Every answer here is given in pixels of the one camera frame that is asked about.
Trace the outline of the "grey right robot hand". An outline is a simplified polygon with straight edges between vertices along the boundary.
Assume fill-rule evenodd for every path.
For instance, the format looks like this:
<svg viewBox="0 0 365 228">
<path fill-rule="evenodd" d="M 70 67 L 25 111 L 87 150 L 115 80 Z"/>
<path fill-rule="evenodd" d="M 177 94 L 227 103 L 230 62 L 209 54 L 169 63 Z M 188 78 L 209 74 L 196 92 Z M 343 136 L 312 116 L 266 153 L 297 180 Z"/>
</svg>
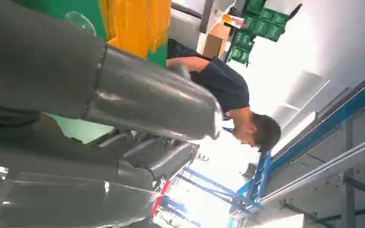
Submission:
<svg viewBox="0 0 365 228">
<path fill-rule="evenodd" d="M 154 228 L 153 183 L 221 119 L 183 66 L 0 0 L 0 228 Z"/>
</svg>

